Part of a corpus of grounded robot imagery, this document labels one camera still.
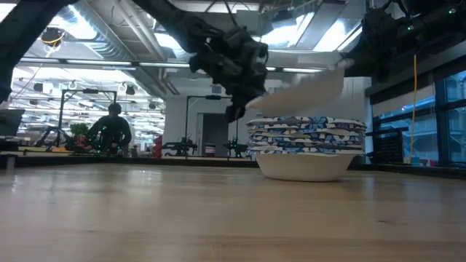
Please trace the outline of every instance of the ductwork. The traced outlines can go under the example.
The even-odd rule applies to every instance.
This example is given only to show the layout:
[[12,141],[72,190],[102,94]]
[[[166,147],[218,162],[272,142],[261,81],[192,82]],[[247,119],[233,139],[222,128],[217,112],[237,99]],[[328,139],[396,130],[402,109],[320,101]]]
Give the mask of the ductwork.
[[[69,25],[78,25],[83,29],[91,27],[96,35],[94,39],[84,44],[103,59],[113,61],[137,60],[136,56],[129,51],[86,1],[79,1],[73,6],[63,8],[58,16],[63,18]],[[126,73],[134,77],[149,95],[165,99],[167,89],[164,87],[166,84],[162,83],[163,80],[154,78],[152,74],[143,68],[136,68],[135,71]]]

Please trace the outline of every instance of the stack of bowls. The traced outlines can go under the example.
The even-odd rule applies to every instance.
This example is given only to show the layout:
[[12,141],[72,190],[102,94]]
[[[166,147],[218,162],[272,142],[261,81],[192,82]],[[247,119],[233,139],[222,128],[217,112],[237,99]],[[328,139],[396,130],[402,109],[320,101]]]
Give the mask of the stack of bowls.
[[331,117],[284,116],[248,122],[248,153],[268,178],[339,180],[364,154],[366,125]]

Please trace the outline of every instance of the window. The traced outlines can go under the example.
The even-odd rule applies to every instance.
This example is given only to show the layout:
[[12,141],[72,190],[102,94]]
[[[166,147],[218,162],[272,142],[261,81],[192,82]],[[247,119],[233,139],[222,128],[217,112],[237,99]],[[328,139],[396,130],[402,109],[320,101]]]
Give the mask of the window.
[[466,99],[466,71],[445,78],[448,102]]
[[[426,109],[426,108],[432,108],[433,109],[434,106],[435,106],[435,96],[434,95],[416,102],[416,110]],[[406,105],[406,106],[403,106],[402,108],[399,108],[397,110],[394,110],[394,111],[391,111],[391,112],[380,115],[380,119],[386,119],[386,118],[392,117],[392,116],[398,116],[398,115],[401,115],[401,114],[412,113],[413,108],[414,108],[414,104]]]
[[[403,132],[403,149],[405,157],[411,154],[411,119],[383,123],[380,127],[382,130],[400,127],[409,128],[409,131]],[[413,155],[422,160],[438,161],[437,121],[435,114],[416,117]]]
[[451,160],[466,162],[466,107],[451,109],[448,117]]

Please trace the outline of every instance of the ceiling beam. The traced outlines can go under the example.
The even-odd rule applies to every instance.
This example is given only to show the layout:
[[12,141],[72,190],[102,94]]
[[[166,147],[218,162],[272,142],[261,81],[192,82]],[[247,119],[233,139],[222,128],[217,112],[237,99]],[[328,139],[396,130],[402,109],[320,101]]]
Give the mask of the ceiling beam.
[[296,46],[313,50],[346,6],[345,1],[323,0]]

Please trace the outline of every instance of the glass wall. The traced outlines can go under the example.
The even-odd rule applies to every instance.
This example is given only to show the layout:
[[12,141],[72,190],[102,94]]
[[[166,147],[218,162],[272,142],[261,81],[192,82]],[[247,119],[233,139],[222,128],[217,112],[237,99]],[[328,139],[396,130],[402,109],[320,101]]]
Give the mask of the glass wall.
[[448,118],[451,160],[466,162],[466,107],[449,110]]
[[[403,153],[411,153],[413,104],[374,118],[375,130],[403,131]],[[416,102],[414,157],[435,165],[466,163],[466,71],[435,82],[435,94]]]
[[[403,153],[405,156],[411,154],[411,127],[412,118],[401,119],[381,124],[381,129],[392,129],[407,127],[403,132]],[[422,160],[438,161],[437,147],[437,119],[435,114],[416,117],[414,120],[413,156]]]
[[448,102],[466,99],[466,71],[449,76],[444,81]]

